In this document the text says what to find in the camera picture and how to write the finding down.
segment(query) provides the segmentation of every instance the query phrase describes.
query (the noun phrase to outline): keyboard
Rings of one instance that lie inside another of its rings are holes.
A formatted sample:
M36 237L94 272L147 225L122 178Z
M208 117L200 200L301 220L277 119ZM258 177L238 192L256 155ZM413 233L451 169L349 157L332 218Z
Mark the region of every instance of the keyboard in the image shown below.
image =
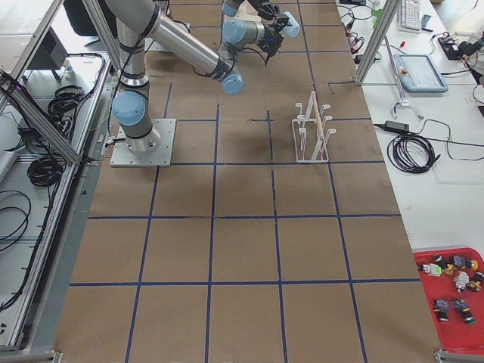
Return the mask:
M401 0L399 15L399 29L401 31L410 33L420 33L422 31L420 0Z

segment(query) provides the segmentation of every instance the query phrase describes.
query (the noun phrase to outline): white keyboard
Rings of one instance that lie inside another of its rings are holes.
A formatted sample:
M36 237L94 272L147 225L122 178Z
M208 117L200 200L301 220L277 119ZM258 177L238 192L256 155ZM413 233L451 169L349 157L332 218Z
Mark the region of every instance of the white keyboard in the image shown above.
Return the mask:
M410 33L421 32L420 0L401 0L399 15L399 29L401 31Z

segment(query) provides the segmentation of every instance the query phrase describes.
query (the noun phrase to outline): red tray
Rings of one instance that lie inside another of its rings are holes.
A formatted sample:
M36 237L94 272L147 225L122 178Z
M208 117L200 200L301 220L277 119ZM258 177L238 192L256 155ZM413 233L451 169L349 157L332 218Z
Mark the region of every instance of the red tray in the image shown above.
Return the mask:
M418 265L432 262L435 254L450 259L454 255L461 255L467 259L475 259L479 263L477 271L484 271L484 262L481 255L471 248L456 248L452 250L424 251L414 253ZM474 271L465 269L469 277L473 277ZM448 352L461 354L484 355L484 288L478 292L465 290L459 294L452 280L453 276L442 274L439 278L420 272L423 289L427 295L430 311L437 327L437 333L443 348ZM461 315L451 306L451 301L462 298L470 307L474 318L474 324L465 324ZM438 321L433 312L433 300L445 299L449 304L448 321Z

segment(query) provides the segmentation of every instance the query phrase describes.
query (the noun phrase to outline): blue joint cap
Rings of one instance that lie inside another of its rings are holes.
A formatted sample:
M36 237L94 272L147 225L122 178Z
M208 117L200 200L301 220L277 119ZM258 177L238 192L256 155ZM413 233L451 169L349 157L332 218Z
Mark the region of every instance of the blue joint cap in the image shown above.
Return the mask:
M222 38L228 44L237 44L240 42L247 31L245 21L233 19L224 24L222 28Z
M133 91L121 92L112 104L113 113L123 126L137 125L146 113L142 96Z
M222 12L228 17L234 17L237 15L237 9L234 9L226 4L222 5Z
M231 74L222 81L222 88L227 95L236 95L244 88L244 78L240 74Z
M294 38L299 34L301 26L297 22L296 18L289 11L285 11L284 15L287 15L287 17L289 17L289 22L291 26L286 26L284 29L282 29L281 33L283 33L285 36L289 36L290 38Z

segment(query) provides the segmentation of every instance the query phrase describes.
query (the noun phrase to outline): white rack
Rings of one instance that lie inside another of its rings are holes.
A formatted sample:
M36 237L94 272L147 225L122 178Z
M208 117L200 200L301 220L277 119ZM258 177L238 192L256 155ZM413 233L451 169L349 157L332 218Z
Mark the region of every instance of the white rack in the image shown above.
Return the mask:
M326 122L333 119L332 116L324 116L325 110L330 108L329 104L323 104L321 109L318 108L316 92L312 91L309 96L308 106L303 113L303 103L298 102L296 107L299 108L299 115L293 119L293 137L294 149L296 151L296 161L298 163L327 163L329 156L327 153L327 143L331 134L336 133L336 129L328 129L324 132ZM309 129L314 129L315 139L308 140ZM306 156L308 142L315 144L312 149L311 157Z

